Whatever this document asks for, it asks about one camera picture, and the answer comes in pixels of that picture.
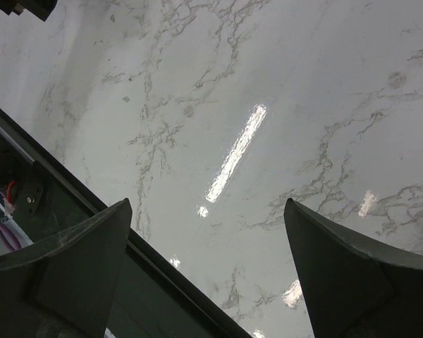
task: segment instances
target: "white marble tabletop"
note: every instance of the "white marble tabletop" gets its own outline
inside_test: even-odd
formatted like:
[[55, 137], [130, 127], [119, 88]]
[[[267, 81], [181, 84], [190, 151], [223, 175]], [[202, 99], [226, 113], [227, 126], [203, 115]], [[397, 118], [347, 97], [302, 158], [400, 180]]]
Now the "white marble tabletop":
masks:
[[313, 337], [288, 197], [423, 254], [423, 0], [0, 12], [0, 107], [255, 338]]

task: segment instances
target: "red wire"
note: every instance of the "red wire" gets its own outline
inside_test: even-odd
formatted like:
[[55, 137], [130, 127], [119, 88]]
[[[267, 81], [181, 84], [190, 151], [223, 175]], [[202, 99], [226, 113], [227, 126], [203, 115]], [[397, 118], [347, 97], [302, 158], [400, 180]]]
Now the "red wire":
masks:
[[8, 189], [6, 190], [6, 200], [8, 201], [8, 203], [11, 203], [11, 187], [13, 186], [14, 183], [16, 183], [15, 180], [12, 180], [11, 182], [9, 182]]

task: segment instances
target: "marble surface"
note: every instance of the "marble surface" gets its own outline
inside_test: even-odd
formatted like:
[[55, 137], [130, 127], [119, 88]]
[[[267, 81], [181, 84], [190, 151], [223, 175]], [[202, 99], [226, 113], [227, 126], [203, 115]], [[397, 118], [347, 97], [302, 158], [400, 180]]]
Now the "marble surface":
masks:
[[288, 197], [423, 254], [423, 0], [0, 12], [0, 106], [253, 337], [313, 337]]

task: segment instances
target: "black object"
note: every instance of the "black object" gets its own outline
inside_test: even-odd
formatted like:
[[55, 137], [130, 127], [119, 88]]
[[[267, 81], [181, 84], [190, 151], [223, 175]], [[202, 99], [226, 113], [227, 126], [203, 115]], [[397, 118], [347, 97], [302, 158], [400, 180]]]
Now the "black object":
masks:
[[292, 199], [284, 217], [316, 338], [423, 337], [423, 256]]
[[[103, 337], [132, 210], [128, 200], [0, 256], [0, 337]], [[57, 315], [57, 325], [47, 318]]]
[[0, 10], [10, 15], [20, 15], [24, 9], [29, 10], [42, 21], [47, 20], [55, 9], [58, 0], [0, 0]]
[[[67, 230], [106, 209], [1, 109], [0, 135], [10, 147], [19, 150], [20, 160], [30, 164], [46, 190], [36, 214], [23, 216], [18, 222], [26, 227], [25, 231], [31, 229], [33, 238], [43, 240], [54, 234], [54, 224]], [[71, 217], [61, 222], [64, 214]], [[117, 338], [250, 337], [133, 230], [126, 243], [107, 327]]]

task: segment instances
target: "dark stain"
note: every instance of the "dark stain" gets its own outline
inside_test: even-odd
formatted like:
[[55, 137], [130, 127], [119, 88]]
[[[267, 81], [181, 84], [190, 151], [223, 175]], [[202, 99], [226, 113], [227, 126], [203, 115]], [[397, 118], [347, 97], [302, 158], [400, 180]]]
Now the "dark stain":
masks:
[[195, 113], [195, 110], [192, 106], [186, 106], [185, 109], [183, 110], [183, 113], [185, 114], [186, 117], [191, 118], [193, 114]]
[[407, 80], [406, 74], [401, 72], [394, 72], [394, 73], [391, 73], [390, 76], [388, 77], [387, 85], [391, 89], [398, 89], [404, 86], [404, 84], [406, 83], [406, 80]]

